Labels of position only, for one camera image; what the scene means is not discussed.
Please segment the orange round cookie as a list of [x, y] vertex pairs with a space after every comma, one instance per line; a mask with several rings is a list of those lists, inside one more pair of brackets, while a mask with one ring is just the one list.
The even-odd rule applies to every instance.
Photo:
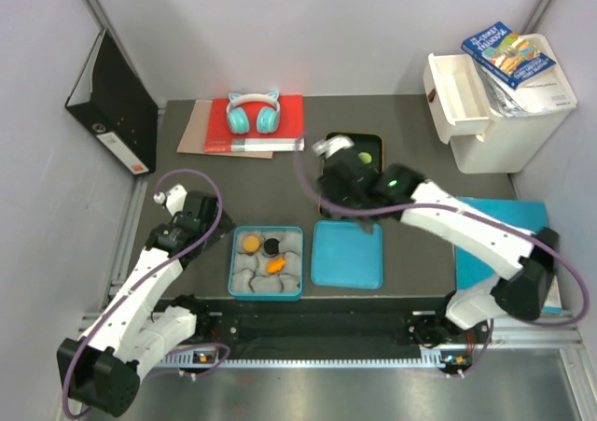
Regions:
[[247, 235], [243, 238], [242, 248], [247, 254], [253, 254], [260, 249], [261, 241], [255, 235]]

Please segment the black round cookie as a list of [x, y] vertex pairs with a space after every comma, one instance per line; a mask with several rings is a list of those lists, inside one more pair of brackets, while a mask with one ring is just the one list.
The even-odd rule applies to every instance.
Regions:
[[277, 256], [280, 253], [280, 241], [276, 238], [268, 238], [263, 243], [263, 251], [269, 257]]

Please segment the orange fish cookie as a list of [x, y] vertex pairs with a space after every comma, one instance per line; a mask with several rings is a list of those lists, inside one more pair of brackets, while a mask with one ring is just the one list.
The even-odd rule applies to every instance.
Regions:
[[282, 271], [282, 269], [285, 267], [285, 265], [286, 265], [286, 260], [284, 257], [280, 257], [280, 258], [271, 260], [266, 265], [266, 272], [268, 274], [277, 274], [280, 271]]

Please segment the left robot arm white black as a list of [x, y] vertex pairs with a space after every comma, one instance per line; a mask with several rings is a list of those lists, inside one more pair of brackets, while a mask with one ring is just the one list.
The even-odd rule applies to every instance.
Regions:
[[86, 410], [123, 415], [150, 372], [182, 342], [201, 343], [212, 322], [182, 297], [151, 321], [156, 305], [201, 252], [231, 231], [220, 190], [212, 194], [175, 185], [154, 200], [171, 219], [155, 227], [124, 285], [96, 320], [78, 338], [66, 338], [57, 350], [62, 385], [62, 411], [70, 420], [69, 403]]

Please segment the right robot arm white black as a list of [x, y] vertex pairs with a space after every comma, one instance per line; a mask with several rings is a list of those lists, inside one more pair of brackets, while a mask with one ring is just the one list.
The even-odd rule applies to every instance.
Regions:
[[430, 232], [463, 249], [493, 269], [476, 285], [448, 294], [423, 330], [454, 343], [481, 322], [499, 316], [536, 321], [555, 276], [550, 252], [554, 230], [520, 230], [464, 203], [415, 170], [392, 164], [384, 171], [365, 163], [353, 141], [338, 135], [314, 144], [325, 161], [317, 180], [325, 208], [344, 207], [351, 217], [390, 218]]

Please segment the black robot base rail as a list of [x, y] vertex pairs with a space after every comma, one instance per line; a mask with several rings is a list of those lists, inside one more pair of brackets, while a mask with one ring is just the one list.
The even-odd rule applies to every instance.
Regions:
[[198, 313], [193, 343], [221, 342], [233, 360], [418, 358], [438, 298], [304, 298], [241, 302], [184, 295], [163, 299], [159, 311], [182, 304]]

